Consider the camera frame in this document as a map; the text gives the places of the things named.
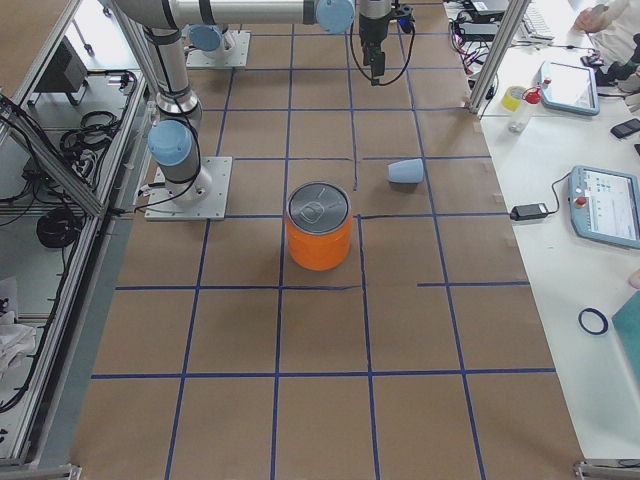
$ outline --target electronic device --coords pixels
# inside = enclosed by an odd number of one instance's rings
[[[555,38],[534,2],[529,4],[522,16],[522,30],[523,36],[531,41],[551,42]]]
[[[492,23],[502,20],[509,0],[463,0],[462,6],[474,23]]]
[[[491,42],[498,34],[499,25],[495,23],[455,23],[456,33],[465,42]]]
[[[75,93],[87,77],[87,68],[71,45],[63,37],[49,65],[35,88],[36,93]]]
[[[597,50],[591,55],[583,55],[580,61],[585,67],[600,68],[604,66],[604,59]]]
[[[584,238],[640,249],[638,180],[626,173],[577,166],[569,175],[571,223]]]
[[[547,218],[551,212],[544,203],[531,203],[529,205],[516,205],[511,209],[509,218],[516,222],[523,220],[538,220]]]
[[[640,119],[638,118],[632,118],[611,128],[611,133],[616,138],[626,138],[636,132],[640,132]]]
[[[589,67],[546,61],[538,71],[540,83],[551,79],[541,90],[542,103],[548,108],[578,115],[597,115],[600,102],[593,70]]]

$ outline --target keyboard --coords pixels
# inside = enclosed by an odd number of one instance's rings
[[[555,35],[547,26],[536,4],[531,2],[522,17],[522,35],[532,41],[551,42]]]

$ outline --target plastic bottle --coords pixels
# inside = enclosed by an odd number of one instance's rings
[[[520,105],[509,119],[509,131],[513,133],[521,133],[525,127],[529,124],[529,120],[533,116],[534,112],[538,108],[538,104],[542,100],[540,90],[546,88],[551,80],[548,78],[544,80],[542,85],[537,85],[534,88],[527,90]]]

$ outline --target white table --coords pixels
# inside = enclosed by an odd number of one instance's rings
[[[562,17],[570,26],[575,14]],[[588,41],[569,31],[569,43]],[[482,118],[489,150],[509,208],[545,202],[555,207],[551,183],[575,165],[640,176],[640,156],[633,148],[640,134],[614,138],[611,126],[632,117],[624,101],[601,99],[596,117],[540,108],[525,131],[507,130],[509,112],[500,105],[510,85],[529,86],[543,60],[579,65],[583,51],[560,48],[511,48],[499,71],[500,88]],[[640,268],[640,251],[579,238],[566,201],[566,182],[557,186],[560,212],[533,224],[514,223],[571,419],[586,458],[640,458],[640,386],[614,331],[595,337],[582,331],[578,313],[585,307],[609,319],[633,295],[629,275]]]

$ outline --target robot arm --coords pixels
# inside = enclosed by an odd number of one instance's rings
[[[202,106],[187,76],[182,29],[196,24],[319,23],[329,33],[344,33],[352,25],[355,14],[354,0],[113,2],[129,19],[143,26],[148,48],[142,49],[147,52],[139,51],[139,55],[145,57],[148,68],[152,69],[147,76],[154,77],[148,81],[157,87],[154,91],[157,91],[156,105],[160,113],[160,121],[149,134],[148,146],[164,174],[169,198],[181,205],[204,201],[213,182],[203,167],[199,152],[197,138]],[[385,54],[381,44],[387,36],[389,22],[406,17],[402,14],[405,7],[391,2],[361,0],[360,3],[361,45],[365,65],[371,66],[372,85],[377,85],[378,77],[384,74]],[[407,8],[411,17],[411,8]],[[409,31],[413,31],[413,25],[409,23],[408,26]]]
[[[363,63],[371,70],[371,85],[379,85],[384,75],[386,56],[382,42],[387,38],[389,22],[397,20],[405,33],[413,30],[413,9],[408,5],[392,4],[391,0],[363,0],[360,2],[359,34],[364,56]]]

